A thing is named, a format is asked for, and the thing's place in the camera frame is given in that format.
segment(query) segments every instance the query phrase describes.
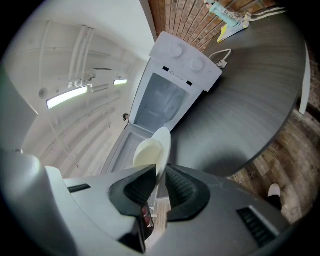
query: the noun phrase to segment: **black pants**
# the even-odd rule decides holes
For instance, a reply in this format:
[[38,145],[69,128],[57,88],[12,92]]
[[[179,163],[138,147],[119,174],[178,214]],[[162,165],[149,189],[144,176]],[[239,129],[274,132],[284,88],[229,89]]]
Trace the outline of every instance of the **black pants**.
[[269,196],[267,199],[266,199],[267,202],[269,202],[270,204],[272,204],[275,208],[277,208],[279,211],[281,211],[282,209],[282,204],[281,204],[281,201],[280,201],[280,197],[278,195],[272,195],[272,196]]

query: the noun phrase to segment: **wooden tabletop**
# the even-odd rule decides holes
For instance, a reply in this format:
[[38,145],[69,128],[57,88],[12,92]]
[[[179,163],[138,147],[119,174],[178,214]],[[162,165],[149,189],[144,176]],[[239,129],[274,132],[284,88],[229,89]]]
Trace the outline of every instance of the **wooden tabletop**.
[[232,49],[227,66],[172,131],[170,163],[228,177],[271,143],[304,78],[305,41],[285,14],[251,22],[204,54]]

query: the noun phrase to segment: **person's foot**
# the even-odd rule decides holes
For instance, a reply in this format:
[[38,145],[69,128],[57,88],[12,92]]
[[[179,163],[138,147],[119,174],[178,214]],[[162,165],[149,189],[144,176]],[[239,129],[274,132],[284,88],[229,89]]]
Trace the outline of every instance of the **person's foot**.
[[277,183],[272,184],[269,188],[268,197],[279,196],[280,197],[280,187]]

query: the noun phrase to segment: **black vent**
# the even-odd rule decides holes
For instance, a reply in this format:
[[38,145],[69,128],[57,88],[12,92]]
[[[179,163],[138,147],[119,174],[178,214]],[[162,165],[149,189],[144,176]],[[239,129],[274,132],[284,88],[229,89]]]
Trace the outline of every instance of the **black vent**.
[[90,189],[91,187],[88,184],[82,184],[82,185],[78,185],[78,186],[71,186],[68,187],[68,190],[70,193],[74,193],[74,192],[79,192],[82,190],[87,190]]
[[237,210],[259,247],[264,247],[276,238],[250,208]]

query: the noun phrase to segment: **table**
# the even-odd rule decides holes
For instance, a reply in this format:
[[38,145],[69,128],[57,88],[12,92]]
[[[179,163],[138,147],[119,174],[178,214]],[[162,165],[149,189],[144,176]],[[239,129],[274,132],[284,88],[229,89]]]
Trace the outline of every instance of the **table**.
[[300,94],[305,41],[286,14],[251,22],[204,54],[232,49],[227,66],[171,132],[169,163],[229,177],[260,155]]

